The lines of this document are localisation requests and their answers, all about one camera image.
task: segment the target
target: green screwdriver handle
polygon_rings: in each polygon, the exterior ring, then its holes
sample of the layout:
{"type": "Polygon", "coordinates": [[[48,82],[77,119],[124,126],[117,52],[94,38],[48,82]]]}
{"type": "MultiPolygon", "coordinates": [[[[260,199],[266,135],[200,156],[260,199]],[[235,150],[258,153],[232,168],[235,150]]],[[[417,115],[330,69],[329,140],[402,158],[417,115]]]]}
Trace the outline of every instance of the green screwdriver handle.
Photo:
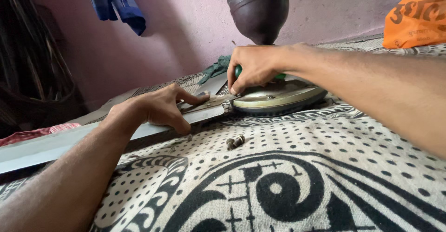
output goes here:
{"type": "MultiPolygon", "coordinates": [[[[240,74],[242,73],[242,66],[241,65],[237,65],[236,66],[236,77],[238,78],[240,76],[240,74]]],[[[279,80],[283,80],[285,79],[286,74],[278,74],[276,75],[274,78],[275,79],[279,79],[279,80]]]]}

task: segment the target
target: screw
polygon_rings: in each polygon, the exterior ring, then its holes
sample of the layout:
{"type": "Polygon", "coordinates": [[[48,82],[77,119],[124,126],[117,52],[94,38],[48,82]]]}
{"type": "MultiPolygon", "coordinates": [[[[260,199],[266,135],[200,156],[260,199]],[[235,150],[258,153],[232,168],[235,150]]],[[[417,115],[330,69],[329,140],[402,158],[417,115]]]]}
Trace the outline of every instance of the screw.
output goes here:
{"type": "Polygon", "coordinates": [[[238,148],[245,142],[245,137],[241,134],[237,135],[236,141],[234,141],[234,148],[238,148]]]}
{"type": "Polygon", "coordinates": [[[226,140],[226,145],[227,145],[228,151],[232,150],[232,144],[233,143],[234,143],[234,139],[229,138],[229,139],[226,140]]]}

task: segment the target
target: pink wall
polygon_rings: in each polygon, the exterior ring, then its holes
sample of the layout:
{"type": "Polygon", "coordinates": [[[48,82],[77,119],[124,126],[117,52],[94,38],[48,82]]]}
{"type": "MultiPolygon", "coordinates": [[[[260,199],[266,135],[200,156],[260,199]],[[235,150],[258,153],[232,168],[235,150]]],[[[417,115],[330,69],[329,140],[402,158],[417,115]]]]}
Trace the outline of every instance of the pink wall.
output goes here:
{"type": "MultiPolygon", "coordinates": [[[[34,0],[51,9],[67,39],[64,57],[90,109],[132,88],[196,73],[237,46],[226,0],[135,0],[148,28],[99,21],[90,0],[34,0]]],[[[277,44],[318,43],[380,32],[400,0],[290,0],[277,44]]]]}

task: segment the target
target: hanging clothing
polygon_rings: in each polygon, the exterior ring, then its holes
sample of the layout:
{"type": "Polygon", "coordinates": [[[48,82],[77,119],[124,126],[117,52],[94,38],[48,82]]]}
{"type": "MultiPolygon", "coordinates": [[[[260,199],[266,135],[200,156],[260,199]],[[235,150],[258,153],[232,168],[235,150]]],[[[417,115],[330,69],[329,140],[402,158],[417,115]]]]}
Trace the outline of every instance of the hanging clothing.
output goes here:
{"type": "Polygon", "coordinates": [[[145,18],[135,0],[91,0],[100,20],[118,20],[115,10],[122,22],[127,23],[138,35],[145,30],[145,18]]]}

